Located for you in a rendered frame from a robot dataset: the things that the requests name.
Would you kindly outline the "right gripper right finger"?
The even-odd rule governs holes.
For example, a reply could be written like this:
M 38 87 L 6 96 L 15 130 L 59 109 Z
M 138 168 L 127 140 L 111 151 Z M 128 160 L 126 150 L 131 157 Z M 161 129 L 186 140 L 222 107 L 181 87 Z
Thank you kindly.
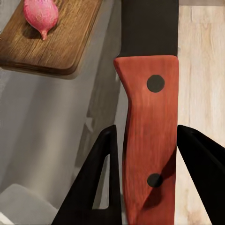
M 225 225 L 225 148 L 183 125 L 177 126 L 177 146 L 212 225 Z

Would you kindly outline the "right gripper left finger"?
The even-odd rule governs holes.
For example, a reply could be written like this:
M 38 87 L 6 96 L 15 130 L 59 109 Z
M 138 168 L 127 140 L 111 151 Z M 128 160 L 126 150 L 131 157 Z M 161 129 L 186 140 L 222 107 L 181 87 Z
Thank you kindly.
M 92 209 L 104 160 L 108 154 L 109 207 Z M 100 132 L 51 225 L 122 225 L 116 125 Z

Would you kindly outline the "cutting board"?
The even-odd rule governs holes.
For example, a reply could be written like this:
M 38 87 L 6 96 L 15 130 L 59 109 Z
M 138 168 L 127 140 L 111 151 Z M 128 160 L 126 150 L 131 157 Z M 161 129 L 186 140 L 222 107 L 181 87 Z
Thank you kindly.
M 62 75 L 76 70 L 102 0 L 53 2 L 59 19 L 43 40 L 25 18 L 20 1 L 0 34 L 0 65 Z

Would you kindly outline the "vidalia onion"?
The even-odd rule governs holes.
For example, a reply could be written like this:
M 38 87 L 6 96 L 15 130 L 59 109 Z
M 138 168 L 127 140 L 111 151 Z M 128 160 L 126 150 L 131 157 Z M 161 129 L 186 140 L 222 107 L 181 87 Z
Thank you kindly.
M 53 0 L 24 0 L 23 14 L 27 21 L 46 39 L 47 31 L 51 30 L 59 19 L 59 12 Z

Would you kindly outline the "parer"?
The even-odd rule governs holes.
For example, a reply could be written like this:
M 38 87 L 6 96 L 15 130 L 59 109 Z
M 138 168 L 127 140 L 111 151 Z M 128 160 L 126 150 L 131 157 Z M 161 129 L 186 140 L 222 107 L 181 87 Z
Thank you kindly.
M 174 225 L 179 0 L 121 0 L 113 60 L 128 97 L 122 191 L 128 225 Z

